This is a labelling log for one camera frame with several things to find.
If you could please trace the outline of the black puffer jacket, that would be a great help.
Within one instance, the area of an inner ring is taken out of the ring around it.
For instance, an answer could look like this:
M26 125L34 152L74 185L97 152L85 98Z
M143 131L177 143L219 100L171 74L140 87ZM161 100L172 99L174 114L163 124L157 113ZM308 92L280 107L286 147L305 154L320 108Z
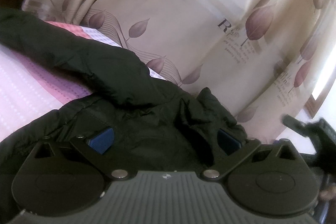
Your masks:
M41 66L71 76L91 94L52 110L1 142L1 223L19 210L11 194L14 176L38 141L68 141L114 130L107 157L137 170L202 170L223 158L218 132L238 141L247 135L210 89L194 97L151 77L131 51L78 37L33 15L1 9L1 44Z

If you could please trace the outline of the brown wooden window frame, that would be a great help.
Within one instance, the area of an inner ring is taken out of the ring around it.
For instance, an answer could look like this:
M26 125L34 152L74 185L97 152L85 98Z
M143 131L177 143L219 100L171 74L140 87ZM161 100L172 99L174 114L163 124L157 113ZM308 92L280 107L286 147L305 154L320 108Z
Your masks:
M321 98L318 97L317 99L315 99L311 95L307 100L304 109L310 118L314 118L322 104L323 102Z

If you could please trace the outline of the pink purple checked bedsheet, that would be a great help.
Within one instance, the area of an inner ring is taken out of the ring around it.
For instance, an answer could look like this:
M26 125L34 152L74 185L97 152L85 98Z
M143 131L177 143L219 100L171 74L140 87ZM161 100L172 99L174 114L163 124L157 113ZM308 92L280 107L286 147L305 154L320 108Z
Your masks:
M76 79L1 46L2 140L49 111L90 94Z

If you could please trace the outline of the beige leaf print curtain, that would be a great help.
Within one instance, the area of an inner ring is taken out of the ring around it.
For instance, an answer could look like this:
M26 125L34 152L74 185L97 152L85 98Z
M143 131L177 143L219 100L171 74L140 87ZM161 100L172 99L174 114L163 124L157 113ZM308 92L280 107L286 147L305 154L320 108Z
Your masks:
M310 97L335 44L335 0L24 0L42 20L99 30L185 91L205 87L270 143Z

